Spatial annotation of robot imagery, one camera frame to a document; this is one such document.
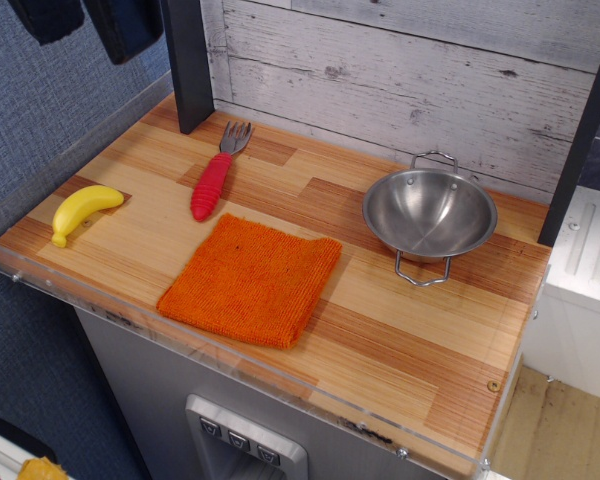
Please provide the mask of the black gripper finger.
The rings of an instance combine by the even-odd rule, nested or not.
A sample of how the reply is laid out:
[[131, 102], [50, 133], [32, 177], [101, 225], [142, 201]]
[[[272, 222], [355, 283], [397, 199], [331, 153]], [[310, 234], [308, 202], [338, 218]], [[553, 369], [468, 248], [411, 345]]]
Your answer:
[[84, 11], [75, 0], [9, 0], [27, 32], [47, 45], [70, 35], [84, 23]]
[[114, 65], [133, 59], [163, 35], [158, 0], [86, 0], [84, 5]]

